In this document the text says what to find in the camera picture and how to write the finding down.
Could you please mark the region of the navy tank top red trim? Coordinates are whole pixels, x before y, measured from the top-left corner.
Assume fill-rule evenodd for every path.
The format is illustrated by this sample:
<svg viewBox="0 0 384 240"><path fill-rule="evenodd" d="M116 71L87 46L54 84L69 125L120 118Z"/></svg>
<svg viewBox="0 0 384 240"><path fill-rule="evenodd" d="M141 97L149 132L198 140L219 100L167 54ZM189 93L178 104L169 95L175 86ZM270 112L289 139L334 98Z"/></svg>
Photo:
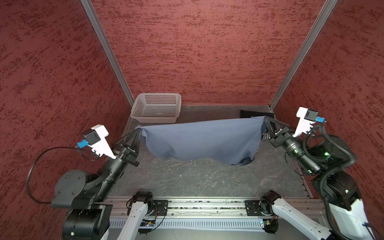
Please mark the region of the navy tank top red trim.
<svg viewBox="0 0 384 240"><path fill-rule="evenodd" d="M252 118L252 117L262 117L267 116L272 119L275 118L275 115L273 113L263 113L263 112L255 112L255 111L246 111L246 110L240 110L240 118ZM263 132L262 132L262 140L270 140L271 134L267 128L266 124L263 124Z"/></svg>

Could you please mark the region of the grey-blue tank top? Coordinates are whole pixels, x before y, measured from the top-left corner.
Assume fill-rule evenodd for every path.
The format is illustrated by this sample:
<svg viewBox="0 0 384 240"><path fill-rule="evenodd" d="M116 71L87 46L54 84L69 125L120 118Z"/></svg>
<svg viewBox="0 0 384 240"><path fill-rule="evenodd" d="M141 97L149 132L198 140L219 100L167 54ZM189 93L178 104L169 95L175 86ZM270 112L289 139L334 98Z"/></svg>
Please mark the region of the grey-blue tank top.
<svg viewBox="0 0 384 240"><path fill-rule="evenodd" d="M228 165L248 165L266 129L264 117L184 124L143 126L151 154L183 161L214 159Z"/></svg>

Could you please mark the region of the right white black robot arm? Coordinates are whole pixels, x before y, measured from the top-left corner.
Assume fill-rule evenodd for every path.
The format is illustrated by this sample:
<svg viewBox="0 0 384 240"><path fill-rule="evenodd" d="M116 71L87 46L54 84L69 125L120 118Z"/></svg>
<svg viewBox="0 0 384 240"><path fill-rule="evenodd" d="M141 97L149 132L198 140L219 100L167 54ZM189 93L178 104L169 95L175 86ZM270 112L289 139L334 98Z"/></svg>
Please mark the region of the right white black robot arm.
<svg viewBox="0 0 384 240"><path fill-rule="evenodd" d="M269 191L259 202L264 216L282 218L311 240L373 240L361 192L355 179L345 170L357 161L346 142L329 135L326 120L307 110L297 128L265 117L271 144L282 147L299 167L314 179L312 186L324 203L328 227L324 230L309 217L290 206L279 194Z"/></svg>

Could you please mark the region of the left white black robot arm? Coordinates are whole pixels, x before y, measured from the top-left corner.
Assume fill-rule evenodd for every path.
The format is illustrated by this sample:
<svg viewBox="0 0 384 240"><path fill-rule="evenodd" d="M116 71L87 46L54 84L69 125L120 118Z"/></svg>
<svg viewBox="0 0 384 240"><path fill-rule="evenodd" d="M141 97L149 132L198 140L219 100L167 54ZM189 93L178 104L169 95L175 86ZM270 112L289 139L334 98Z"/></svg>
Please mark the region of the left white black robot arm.
<svg viewBox="0 0 384 240"><path fill-rule="evenodd" d="M55 186L53 208L68 209L63 223L63 240L105 240L108 238L113 207L105 205L128 165L137 167L142 129L122 137L97 173L72 170Z"/></svg>

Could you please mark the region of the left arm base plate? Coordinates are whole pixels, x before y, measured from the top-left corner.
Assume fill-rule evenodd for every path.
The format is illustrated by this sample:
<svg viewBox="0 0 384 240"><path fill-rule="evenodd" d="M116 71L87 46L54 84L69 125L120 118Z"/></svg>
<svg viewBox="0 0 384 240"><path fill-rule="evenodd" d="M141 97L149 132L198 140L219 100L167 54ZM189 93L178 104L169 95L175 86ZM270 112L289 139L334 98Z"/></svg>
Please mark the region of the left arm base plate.
<svg viewBox="0 0 384 240"><path fill-rule="evenodd" d="M168 200L154 200L154 209L150 216L166 216L168 211Z"/></svg>

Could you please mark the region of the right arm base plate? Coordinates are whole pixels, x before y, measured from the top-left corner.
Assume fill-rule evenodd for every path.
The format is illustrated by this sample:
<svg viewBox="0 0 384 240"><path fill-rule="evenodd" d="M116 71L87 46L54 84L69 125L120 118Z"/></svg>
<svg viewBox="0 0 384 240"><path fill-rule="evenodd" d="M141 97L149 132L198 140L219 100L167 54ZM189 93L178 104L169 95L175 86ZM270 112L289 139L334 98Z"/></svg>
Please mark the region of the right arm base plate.
<svg viewBox="0 0 384 240"><path fill-rule="evenodd" d="M264 201L260 200L246 200L245 209L247 216L249 217L260 217L260 216L270 216L271 211Z"/></svg>

